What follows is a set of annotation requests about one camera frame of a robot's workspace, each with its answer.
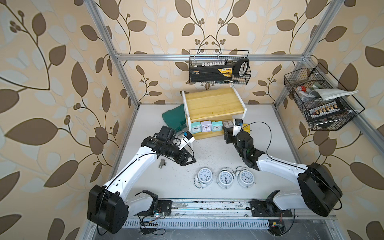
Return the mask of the clear square alarm clock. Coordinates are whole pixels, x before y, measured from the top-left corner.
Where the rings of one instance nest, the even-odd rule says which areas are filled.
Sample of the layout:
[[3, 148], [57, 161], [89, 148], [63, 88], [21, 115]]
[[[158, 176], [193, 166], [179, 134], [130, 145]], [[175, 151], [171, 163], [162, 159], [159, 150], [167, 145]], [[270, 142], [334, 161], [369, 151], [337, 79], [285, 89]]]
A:
[[233, 130], [234, 124], [232, 121], [223, 121], [223, 129], [224, 130]]

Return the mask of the teal square alarm clock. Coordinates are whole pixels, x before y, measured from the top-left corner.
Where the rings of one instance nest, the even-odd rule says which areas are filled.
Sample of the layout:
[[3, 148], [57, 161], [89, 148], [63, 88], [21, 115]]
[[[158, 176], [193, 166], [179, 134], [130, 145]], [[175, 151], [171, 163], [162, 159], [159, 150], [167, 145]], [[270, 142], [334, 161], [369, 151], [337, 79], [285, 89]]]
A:
[[200, 122], [191, 123], [191, 133], [197, 134], [202, 132], [202, 125]]

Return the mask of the white square alarm clock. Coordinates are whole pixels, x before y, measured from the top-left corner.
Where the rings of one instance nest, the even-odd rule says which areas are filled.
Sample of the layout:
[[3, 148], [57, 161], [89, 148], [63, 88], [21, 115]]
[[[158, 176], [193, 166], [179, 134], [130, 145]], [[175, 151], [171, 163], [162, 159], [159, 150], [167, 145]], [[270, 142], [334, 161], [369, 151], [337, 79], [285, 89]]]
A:
[[202, 121], [201, 122], [201, 132], [207, 133], [212, 131], [212, 122], [211, 121]]

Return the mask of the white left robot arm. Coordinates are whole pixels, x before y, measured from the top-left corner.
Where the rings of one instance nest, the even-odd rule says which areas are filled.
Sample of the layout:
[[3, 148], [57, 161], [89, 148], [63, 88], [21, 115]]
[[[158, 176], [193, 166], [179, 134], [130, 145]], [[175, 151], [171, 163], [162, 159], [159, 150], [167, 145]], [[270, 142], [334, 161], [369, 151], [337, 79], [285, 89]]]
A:
[[126, 220], [137, 214], [153, 215], [158, 210], [158, 195], [143, 190], [132, 198], [129, 192], [159, 157], [167, 158], [180, 166], [194, 164], [196, 159], [186, 150], [194, 141], [190, 132], [176, 137], [176, 131], [163, 126], [159, 133], [147, 137], [127, 165], [103, 186], [95, 185], [89, 192], [87, 219], [111, 234], [117, 233]]

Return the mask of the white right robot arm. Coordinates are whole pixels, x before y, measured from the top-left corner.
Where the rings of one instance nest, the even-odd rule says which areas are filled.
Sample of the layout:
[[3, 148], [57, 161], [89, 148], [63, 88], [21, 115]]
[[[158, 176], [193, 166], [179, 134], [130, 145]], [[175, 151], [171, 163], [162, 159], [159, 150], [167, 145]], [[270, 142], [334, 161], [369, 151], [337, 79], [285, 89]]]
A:
[[224, 139], [235, 147], [247, 167], [274, 174], [299, 187], [293, 191], [275, 190], [262, 200], [261, 204], [268, 214], [309, 209], [321, 217], [327, 217], [335, 210], [336, 204], [341, 203], [343, 192], [322, 165], [302, 165], [272, 158], [267, 152], [256, 149], [251, 135], [237, 127], [224, 128]]

